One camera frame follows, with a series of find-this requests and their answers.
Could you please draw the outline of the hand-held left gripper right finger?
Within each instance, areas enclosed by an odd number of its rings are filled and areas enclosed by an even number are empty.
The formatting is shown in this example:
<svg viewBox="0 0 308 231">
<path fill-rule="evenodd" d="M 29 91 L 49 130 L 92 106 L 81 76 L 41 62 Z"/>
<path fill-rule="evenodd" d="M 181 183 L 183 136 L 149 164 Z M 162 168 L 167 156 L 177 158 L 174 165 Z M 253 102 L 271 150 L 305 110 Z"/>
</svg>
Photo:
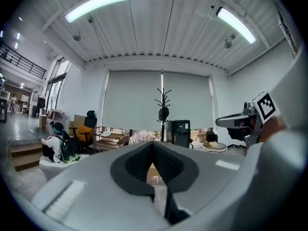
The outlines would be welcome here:
<svg viewBox="0 0 308 231">
<path fill-rule="evenodd" d="M 208 205 L 234 178 L 242 155 L 220 154 L 152 142 L 152 163 L 164 190 L 154 188 L 154 197 L 164 203 L 164 212 L 154 208 L 153 223 L 179 223 Z"/>
</svg>

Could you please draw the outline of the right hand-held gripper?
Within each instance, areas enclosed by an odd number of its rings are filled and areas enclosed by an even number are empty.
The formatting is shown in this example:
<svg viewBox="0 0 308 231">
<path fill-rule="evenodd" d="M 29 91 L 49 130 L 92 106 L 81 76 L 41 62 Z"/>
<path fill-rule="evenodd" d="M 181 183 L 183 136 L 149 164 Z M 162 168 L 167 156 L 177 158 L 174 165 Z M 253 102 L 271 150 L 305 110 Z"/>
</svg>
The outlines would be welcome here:
<svg viewBox="0 0 308 231">
<path fill-rule="evenodd" d="M 227 128 L 232 139 L 244 140 L 246 149 L 249 149 L 281 130 L 281 118 L 276 113 L 275 102 L 269 92 L 263 91 L 244 103 L 243 113 L 217 118 L 215 123 L 218 127 Z"/>
</svg>

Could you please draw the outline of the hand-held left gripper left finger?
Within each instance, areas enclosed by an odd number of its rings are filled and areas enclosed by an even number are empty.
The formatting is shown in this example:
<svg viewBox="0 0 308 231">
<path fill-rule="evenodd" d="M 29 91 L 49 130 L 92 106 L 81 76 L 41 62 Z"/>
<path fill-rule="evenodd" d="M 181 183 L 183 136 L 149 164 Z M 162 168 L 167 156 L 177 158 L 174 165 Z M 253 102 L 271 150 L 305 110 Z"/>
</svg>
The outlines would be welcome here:
<svg viewBox="0 0 308 231">
<path fill-rule="evenodd" d="M 49 180 L 32 204 L 68 228 L 168 228 L 151 197 L 132 195 L 113 180 L 110 168 L 136 145 L 98 153 Z"/>
</svg>

